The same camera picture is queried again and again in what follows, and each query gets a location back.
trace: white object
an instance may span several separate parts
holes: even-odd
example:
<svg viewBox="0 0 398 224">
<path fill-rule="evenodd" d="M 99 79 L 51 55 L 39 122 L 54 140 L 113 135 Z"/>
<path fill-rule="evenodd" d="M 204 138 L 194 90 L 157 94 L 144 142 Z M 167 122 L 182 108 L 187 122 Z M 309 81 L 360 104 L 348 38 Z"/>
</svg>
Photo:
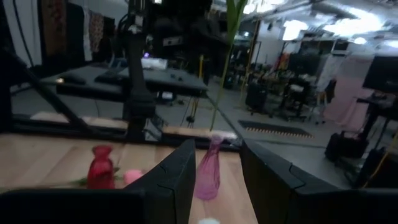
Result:
<svg viewBox="0 0 398 224">
<path fill-rule="evenodd" d="M 167 60 L 161 58 L 142 58 L 141 64 L 143 68 L 153 68 L 157 70 L 166 70 Z"/>
<path fill-rule="evenodd" d="M 220 224 L 220 222 L 214 218 L 205 218 L 200 220 L 198 224 Z"/>
<path fill-rule="evenodd" d="M 357 39 L 354 40 L 355 44 L 366 44 L 366 40 L 363 37 L 358 37 Z"/>
</svg>

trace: pipe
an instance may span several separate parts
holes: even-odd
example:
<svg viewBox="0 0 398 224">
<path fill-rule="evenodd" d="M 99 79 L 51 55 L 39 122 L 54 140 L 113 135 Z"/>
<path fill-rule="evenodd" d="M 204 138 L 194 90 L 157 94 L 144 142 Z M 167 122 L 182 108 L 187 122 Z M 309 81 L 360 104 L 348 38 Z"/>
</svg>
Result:
<svg viewBox="0 0 398 224">
<path fill-rule="evenodd" d="M 254 12 L 254 13 L 242 18 L 242 22 L 251 20 L 255 17 L 267 17 L 267 16 L 274 16 L 274 15 L 277 16 L 280 13 L 289 12 L 291 10 L 295 10 L 295 9 L 303 7 L 303 6 L 311 6 L 311 4 L 312 4 L 311 0 L 305 0 L 305 1 L 295 3 L 295 4 L 289 4 L 288 6 L 280 6 L 272 11 L 267 11 L 267 12 L 263 12 L 263 13 L 255 13 Z"/>
</svg>

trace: curtain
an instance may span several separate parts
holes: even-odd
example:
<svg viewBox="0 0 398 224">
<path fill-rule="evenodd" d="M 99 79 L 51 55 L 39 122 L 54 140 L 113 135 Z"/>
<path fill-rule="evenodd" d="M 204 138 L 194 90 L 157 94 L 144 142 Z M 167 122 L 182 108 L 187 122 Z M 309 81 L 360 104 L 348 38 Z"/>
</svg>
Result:
<svg viewBox="0 0 398 224">
<path fill-rule="evenodd" d="M 27 64 L 28 67 L 42 64 L 42 51 L 40 44 L 40 29 L 37 0 L 16 0 L 16 6 L 21 22 L 22 33 L 24 35 L 28 51 L 32 57 L 33 64 L 29 62 L 28 54 L 25 50 L 21 33 L 17 25 L 17 17 L 14 12 L 12 0 L 3 0 L 6 12 L 7 23 L 10 29 L 12 44 L 15 53 Z"/>
<path fill-rule="evenodd" d="M 367 98 L 373 92 L 362 88 L 373 58 L 373 55 L 349 55 L 343 59 L 336 69 L 335 97 L 323 113 L 326 119 L 349 131 L 361 130 L 368 105 L 357 103 L 356 99 Z"/>
</svg>

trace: tapestry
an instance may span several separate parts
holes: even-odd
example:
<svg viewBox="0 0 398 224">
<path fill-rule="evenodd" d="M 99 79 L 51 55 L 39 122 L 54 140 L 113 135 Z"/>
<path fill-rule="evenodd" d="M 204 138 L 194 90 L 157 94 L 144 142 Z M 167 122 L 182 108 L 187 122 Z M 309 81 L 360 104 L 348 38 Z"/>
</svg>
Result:
<svg viewBox="0 0 398 224">
<path fill-rule="evenodd" d="M 47 56 L 67 50 L 65 0 L 42 0 L 44 48 Z"/>
</svg>

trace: lamp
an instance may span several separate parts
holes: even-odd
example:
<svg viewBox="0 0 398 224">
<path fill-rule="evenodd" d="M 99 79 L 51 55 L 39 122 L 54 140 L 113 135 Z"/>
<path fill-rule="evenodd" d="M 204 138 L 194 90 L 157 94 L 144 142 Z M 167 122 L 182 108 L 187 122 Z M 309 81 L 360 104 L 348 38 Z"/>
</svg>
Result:
<svg viewBox="0 0 398 224">
<path fill-rule="evenodd" d="M 393 48 L 398 48 L 398 40 L 386 40 L 384 44 Z"/>
<path fill-rule="evenodd" d="M 363 38 L 363 37 L 358 37 L 358 38 L 356 38 L 355 40 L 354 40 L 354 43 L 355 44 L 366 44 L 366 40 L 365 40 L 365 38 Z"/>
</svg>

